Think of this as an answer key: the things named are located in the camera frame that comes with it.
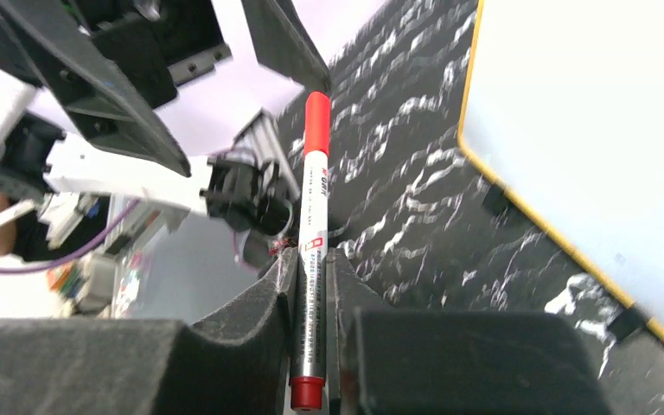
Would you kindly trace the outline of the red white marker pen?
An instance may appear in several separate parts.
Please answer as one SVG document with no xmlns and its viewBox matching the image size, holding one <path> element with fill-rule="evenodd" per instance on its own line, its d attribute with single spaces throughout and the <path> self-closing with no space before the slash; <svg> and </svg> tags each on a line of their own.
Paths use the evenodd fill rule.
<svg viewBox="0 0 664 415">
<path fill-rule="evenodd" d="M 305 104 L 300 263 L 290 364 L 290 408 L 297 412 L 320 410 L 326 383 L 329 133 L 330 99 L 313 92 Z"/>
</svg>

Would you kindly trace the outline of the yellow framed whiteboard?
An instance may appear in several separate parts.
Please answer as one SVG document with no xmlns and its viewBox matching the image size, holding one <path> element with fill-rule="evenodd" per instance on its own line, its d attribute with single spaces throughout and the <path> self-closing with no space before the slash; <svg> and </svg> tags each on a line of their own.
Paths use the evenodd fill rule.
<svg viewBox="0 0 664 415">
<path fill-rule="evenodd" d="M 458 133 L 664 341 L 664 1 L 481 1 Z"/>
</svg>

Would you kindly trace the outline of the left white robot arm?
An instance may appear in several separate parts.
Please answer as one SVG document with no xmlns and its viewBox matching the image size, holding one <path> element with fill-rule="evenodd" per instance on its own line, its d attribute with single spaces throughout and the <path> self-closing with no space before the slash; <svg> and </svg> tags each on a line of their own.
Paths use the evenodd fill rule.
<svg viewBox="0 0 664 415">
<path fill-rule="evenodd" d="M 300 188 L 275 117 L 328 79 L 290 1 L 0 1 L 0 190 L 276 235 Z"/>
</svg>

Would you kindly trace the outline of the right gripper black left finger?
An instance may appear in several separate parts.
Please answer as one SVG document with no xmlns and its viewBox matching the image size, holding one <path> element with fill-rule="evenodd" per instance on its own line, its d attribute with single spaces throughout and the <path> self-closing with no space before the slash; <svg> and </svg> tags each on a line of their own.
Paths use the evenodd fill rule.
<svg viewBox="0 0 664 415">
<path fill-rule="evenodd" d="M 297 261 L 190 325 L 0 319 L 0 414 L 282 413 Z"/>
</svg>

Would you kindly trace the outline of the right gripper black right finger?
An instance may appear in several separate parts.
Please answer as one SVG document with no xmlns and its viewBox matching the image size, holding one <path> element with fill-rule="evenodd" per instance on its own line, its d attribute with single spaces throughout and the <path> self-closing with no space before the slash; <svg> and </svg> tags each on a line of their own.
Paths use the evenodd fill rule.
<svg viewBox="0 0 664 415">
<path fill-rule="evenodd" d="M 398 309 L 326 259 L 334 414 L 609 414 L 575 329 L 543 312 Z"/>
</svg>

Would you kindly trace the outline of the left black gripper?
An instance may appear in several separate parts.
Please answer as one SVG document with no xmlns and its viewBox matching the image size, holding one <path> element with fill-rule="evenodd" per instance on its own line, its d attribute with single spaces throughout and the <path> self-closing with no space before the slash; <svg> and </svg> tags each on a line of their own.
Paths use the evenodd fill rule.
<svg viewBox="0 0 664 415">
<path fill-rule="evenodd" d="M 188 177 L 188 159 L 150 106 L 169 103 L 179 86 L 231 56 L 213 5 L 203 0 L 63 5 L 0 0 L 2 26 L 90 145 Z"/>
</svg>

